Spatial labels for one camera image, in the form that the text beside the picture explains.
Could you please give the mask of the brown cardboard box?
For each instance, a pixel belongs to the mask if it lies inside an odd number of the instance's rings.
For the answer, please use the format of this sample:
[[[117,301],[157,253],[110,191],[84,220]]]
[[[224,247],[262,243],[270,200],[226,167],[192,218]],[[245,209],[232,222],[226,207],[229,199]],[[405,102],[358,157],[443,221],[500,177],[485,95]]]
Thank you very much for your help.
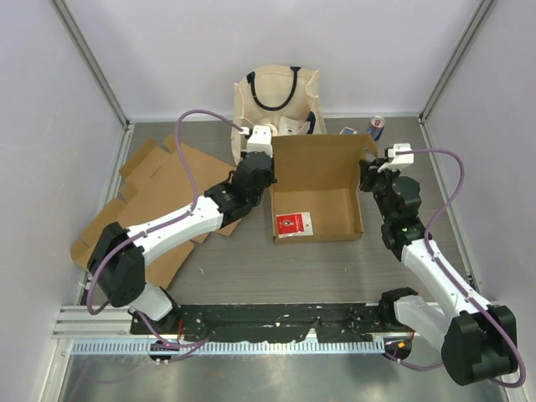
[[[271,186],[273,240],[279,244],[359,240],[359,161],[371,152],[369,134],[311,134],[272,139],[276,183]],[[309,212],[312,236],[276,238],[276,216]]]

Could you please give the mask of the white red packet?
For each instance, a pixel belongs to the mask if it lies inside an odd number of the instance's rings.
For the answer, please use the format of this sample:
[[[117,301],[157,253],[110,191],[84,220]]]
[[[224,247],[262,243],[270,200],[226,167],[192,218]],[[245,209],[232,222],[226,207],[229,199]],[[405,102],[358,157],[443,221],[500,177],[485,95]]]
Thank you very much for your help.
[[[309,212],[280,214],[276,216],[276,238],[312,236],[312,217]]]

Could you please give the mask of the spare cardboard blank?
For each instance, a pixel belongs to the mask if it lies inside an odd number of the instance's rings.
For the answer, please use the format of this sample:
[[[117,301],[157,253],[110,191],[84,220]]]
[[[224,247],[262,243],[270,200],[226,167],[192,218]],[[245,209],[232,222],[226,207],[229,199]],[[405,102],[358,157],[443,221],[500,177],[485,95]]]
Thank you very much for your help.
[[[181,149],[188,162],[199,195],[224,181],[234,169],[204,152],[186,144]],[[84,229],[71,247],[73,262],[82,269],[102,230],[118,222],[123,228],[154,220],[193,200],[193,190],[174,145],[173,134],[164,141],[166,149],[152,138],[147,140],[119,169],[125,182],[114,197]],[[168,251],[147,267],[146,278],[156,286],[167,289],[180,266],[194,249],[193,241]]]

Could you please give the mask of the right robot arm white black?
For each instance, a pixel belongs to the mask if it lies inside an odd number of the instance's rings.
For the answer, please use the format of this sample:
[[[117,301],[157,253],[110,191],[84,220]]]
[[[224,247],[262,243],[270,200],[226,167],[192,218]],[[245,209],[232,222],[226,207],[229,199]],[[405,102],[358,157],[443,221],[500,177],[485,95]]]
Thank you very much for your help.
[[[377,158],[359,163],[359,188],[374,196],[383,220],[382,240],[418,276],[437,307],[409,288],[385,292],[378,310],[382,327],[417,331],[441,355],[459,385],[495,379],[519,368],[517,323],[511,310],[494,306],[458,274],[420,220],[420,185]]]

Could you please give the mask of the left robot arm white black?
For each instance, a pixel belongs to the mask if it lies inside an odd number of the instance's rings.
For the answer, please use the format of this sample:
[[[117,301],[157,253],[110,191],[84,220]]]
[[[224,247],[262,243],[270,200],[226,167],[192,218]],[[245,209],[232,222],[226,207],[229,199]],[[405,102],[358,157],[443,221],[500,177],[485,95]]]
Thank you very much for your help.
[[[273,157],[247,152],[228,178],[207,189],[190,205],[129,228],[108,224],[87,263],[113,307],[130,307],[138,320],[158,334],[172,332],[180,311],[173,298],[146,278],[147,267],[171,249],[199,235],[244,218],[276,182]]]

